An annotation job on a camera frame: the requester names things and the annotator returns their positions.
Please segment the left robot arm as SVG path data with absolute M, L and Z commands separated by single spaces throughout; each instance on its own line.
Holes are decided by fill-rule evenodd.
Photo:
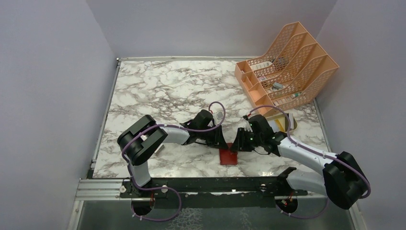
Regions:
M 147 161 L 164 143 L 200 143 L 211 148 L 228 149 L 221 127 L 224 119 L 224 112 L 203 109 L 194 119 L 179 126 L 158 124 L 150 115 L 136 121 L 117 139 L 133 180 L 133 192 L 140 197 L 150 192 L 151 176 Z

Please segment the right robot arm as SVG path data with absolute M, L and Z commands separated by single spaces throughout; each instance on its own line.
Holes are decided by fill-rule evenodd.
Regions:
M 285 171 L 276 182 L 280 194 L 305 190 L 327 196 L 336 206 L 349 209 L 368 192 L 368 181 L 350 153 L 320 151 L 285 132 L 275 132 L 262 115 L 245 119 L 248 124 L 237 130 L 231 151 L 251 152 L 262 147 L 267 154 L 289 158 L 311 169 L 310 172 Z

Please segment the red leather card holder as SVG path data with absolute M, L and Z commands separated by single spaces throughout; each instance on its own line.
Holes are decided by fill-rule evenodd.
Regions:
M 230 149 L 220 149 L 219 159 L 221 165 L 237 165 L 237 152 L 231 151 Z

